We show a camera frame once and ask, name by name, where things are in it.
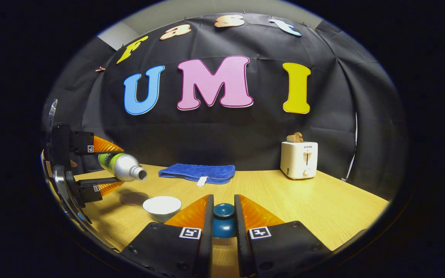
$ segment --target folded towel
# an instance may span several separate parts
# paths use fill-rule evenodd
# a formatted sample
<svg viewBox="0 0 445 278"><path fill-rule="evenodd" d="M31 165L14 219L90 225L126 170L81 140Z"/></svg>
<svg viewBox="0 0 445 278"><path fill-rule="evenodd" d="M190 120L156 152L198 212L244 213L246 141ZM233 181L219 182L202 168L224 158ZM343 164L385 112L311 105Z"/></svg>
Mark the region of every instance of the folded towel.
<svg viewBox="0 0 445 278"><path fill-rule="evenodd" d="M198 181L201 176L207 176L207 183L222 185L229 183L235 172L234 165L206 166L177 163L159 171L159 176L163 178L184 178L189 181Z"/></svg>

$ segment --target orange letter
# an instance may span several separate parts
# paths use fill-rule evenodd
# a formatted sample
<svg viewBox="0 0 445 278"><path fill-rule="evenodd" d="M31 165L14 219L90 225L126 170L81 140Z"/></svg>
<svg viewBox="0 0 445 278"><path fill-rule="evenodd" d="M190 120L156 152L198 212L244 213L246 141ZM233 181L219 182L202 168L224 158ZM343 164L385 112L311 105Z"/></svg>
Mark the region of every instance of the orange letter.
<svg viewBox="0 0 445 278"><path fill-rule="evenodd" d="M218 17L217 22L214 23L216 27L231 27L231 26L240 26L245 23L242 21L242 16L233 14L233 15L223 15Z"/></svg>
<svg viewBox="0 0 445 278"><path fill-rule="evenodd" d="M190 31L190 24L183 24L167 30L165 34L161 36L161 39L169 39L170 37L184 35Z"/></svg>
<svg viewBox="0 0 445 278"><path fill-rule="evenodd" d="M307 104L307 77L311 74L309 68L295 63L284 63L283 69L289 76L288 100L283 109L290 113L307 114L310 105Z"/></svg>
<svg viewBox="0 0 445 278"><path fill-rule="evenodd" d="M125 53L123 53L123 55L121 56L121 58L118 60L118 62L116 62L117 64L119 64L121 61L123 61L124 59L128 58L130 56L130 53L132 51L134 51L136 48L138 48L138 46L140 45L141 42L143 42L144 40L148 39L147 36L139 39L138 41L134 42L133 44L130 44L129 46L127 46L127 49L125 50Z"/></svg>

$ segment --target white toaster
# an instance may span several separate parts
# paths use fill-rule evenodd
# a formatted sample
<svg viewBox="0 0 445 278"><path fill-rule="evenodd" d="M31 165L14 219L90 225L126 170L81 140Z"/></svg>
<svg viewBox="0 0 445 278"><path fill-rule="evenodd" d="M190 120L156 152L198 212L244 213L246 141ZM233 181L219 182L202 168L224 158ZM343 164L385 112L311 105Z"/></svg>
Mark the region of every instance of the white toaster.
<svg viewBox="0 0 445 278"><path fill-rule="evenodd" d="M318 144L281 143L281 170L290 178L313 178L317 173Z"/></svg>

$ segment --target table surface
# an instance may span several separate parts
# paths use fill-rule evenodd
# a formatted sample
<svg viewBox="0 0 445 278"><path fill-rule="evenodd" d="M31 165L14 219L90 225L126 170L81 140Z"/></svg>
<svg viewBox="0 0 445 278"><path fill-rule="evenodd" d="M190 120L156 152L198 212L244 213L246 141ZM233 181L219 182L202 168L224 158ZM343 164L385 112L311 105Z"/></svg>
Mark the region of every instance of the table surface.
<svg viewBox="0 0 445 278"><path fill-rule="evenodd" d="M176 197L182 201L182 209L207 194L214 194L215 205L233 204L234 195L242 194L284 222L299 220L330 250L372 225L389 204L320 171L306 180L292 180L281 170L236 171L224 185L196 186L195 181L159 177L159 170L165 167L143 165L143 168L148 173L146 180L124 183L102 201L87 203L83 209L92 220L92 226L119 250L123 250L148 223L155 221L141 205L120 202L120 196L130 192L140 192L145 199ZM77 175L75 179L110 176L107 171L99 171ZM236 237L214 238L212 246L212 277L239 277Z"/></svg>

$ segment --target letter m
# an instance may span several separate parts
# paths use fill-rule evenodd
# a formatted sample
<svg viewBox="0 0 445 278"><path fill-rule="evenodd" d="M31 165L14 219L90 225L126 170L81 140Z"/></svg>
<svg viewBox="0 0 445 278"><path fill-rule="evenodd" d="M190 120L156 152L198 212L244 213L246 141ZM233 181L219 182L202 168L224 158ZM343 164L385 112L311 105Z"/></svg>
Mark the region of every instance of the letter m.
<svg viewBox="0 0 445 278"><path fill-rule="evenodd" d="M214 105L223 85L224 95L219 101L222 106L251 106L253 98L248 95L245 72L249 62L250 59L245 56L228 56L221 62L215 74L199 59L180 63L178 69L183 72L183 91L178 109L192 110L200 106L200 101L195 97L195 87L198 88L205 104Z"/></svg>

